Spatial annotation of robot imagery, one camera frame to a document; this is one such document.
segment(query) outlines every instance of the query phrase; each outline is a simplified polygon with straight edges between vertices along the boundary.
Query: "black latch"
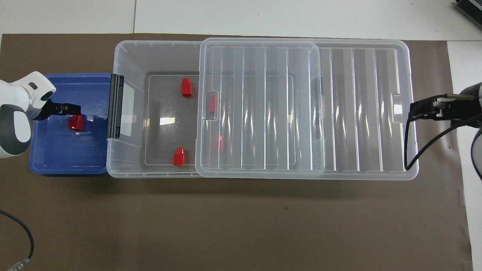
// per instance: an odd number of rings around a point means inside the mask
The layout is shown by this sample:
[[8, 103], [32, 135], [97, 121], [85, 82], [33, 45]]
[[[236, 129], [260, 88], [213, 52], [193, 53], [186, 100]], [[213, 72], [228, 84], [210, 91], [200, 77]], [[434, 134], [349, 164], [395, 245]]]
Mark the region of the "black latch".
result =
[[110, 76], [109, 113], [107, 117], [107, 138], [119, 138], [121, 135], [122, 94], [124, 77], [118, 74]]

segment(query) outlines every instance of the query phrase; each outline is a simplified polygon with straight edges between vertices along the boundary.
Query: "brown mat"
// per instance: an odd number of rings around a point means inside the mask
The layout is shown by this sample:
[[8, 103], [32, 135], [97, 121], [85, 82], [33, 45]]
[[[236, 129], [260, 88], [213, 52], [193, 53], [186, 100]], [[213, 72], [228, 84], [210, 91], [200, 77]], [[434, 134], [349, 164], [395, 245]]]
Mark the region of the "brown mat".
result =
[[[3, 35], [0, 78], [112, 72], [122, 40], [202, 35]], [[407, 41], [415, 99], [450, 93], [447, 44]], [[425, 121], [418, 142], [448, 127]], [[30, 270], [471, 270], [455, 134], [412, 181], [113, 179], [40, 176], [28, 153], [0, 160], [0, 209], [35, 239]], [[0, 217], [0, 270], [28, 254]]]

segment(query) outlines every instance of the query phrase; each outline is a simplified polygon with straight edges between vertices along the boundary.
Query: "red block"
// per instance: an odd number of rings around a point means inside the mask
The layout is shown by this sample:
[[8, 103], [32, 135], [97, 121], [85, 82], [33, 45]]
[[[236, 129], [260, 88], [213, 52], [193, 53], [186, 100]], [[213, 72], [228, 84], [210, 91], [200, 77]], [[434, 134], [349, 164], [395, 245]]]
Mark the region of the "red block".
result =
[[184, 152], [184, 148], [177, 148], [176, 153], [174, 154], [173, 165], [184, 165], [185, 160], [186, 153]]
[[213, 152], [223, 152], [223, 136], [219, 135], [219, 137], [214, 136], [211, 141], [211, 149]]
[[68, 119], [68, 128], [74, 131], [82, 131], [84, 129], [84, 117], [82, 115], [73, 115]]
[[191, 85], [191, 80], [189, 78], [182, 79], [181, 94], [183, 97], [192, 96], [192, 85]]
[[209, 98], [209, 106], [208, 106], [208, 111], [211, 114], [216, 113], [216, 95], [212, 95]]

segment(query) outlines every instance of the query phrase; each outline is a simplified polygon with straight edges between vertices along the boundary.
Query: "blue plastic bin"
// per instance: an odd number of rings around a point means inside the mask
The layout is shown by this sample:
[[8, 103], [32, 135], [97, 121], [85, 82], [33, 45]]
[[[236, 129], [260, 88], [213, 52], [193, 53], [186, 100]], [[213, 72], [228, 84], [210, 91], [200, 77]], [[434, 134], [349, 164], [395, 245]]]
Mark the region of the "blue plastic bin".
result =
[[37, 174], [106, 172], [109, 73], [48, 74], [57, 91], [51, 100], [81, 106], [84, 130], [68, 128], [70, 116], [35, 121], [29, 166]]

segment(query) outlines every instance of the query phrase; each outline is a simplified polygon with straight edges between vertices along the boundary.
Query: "white table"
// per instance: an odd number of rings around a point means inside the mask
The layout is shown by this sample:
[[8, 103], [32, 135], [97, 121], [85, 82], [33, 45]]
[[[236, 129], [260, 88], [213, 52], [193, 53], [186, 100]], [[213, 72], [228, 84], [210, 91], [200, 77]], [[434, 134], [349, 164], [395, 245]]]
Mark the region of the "white table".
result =
[[[452, 0], [0, 0], [1, 33], [186, 33], [448, 42], [454, 92], [482, 81], [482, 30]], [[476, 130], [458, 129], [473, 267], [482, 271], [482, 182]]]

